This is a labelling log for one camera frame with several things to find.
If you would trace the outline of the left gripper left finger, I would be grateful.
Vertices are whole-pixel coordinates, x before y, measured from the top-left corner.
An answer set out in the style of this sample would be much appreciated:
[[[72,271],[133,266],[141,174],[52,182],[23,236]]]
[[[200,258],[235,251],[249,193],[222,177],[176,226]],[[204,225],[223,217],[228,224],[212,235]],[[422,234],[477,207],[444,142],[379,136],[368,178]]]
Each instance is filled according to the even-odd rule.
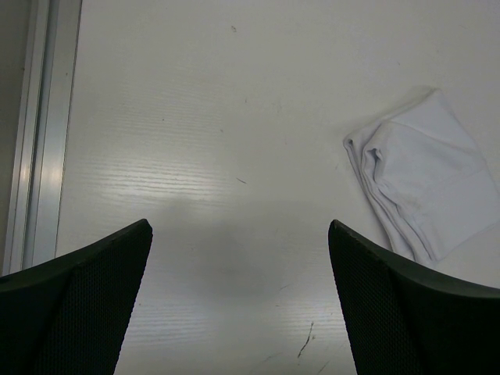
[[[152,245],[142,219],[1,279],[3,374],[112,374]]]

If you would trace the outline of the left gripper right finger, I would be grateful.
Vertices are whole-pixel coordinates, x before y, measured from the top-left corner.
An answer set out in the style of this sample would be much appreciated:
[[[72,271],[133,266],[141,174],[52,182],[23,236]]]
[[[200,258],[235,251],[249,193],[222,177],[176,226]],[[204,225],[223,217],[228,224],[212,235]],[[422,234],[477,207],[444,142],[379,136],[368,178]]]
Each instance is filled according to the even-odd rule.
[[[388,251],[335,220],[330,261],[358,374],[497,374],[499,290]]]

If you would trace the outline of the white skirt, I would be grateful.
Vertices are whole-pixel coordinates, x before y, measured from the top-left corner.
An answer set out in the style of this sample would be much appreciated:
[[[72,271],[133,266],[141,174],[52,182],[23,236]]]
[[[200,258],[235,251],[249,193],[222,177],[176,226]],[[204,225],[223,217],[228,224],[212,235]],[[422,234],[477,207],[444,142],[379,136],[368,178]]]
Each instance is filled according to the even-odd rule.
[[[442,91],[424,87],[344,147],[393,252],[434,266],[499,221],[499,191]]]

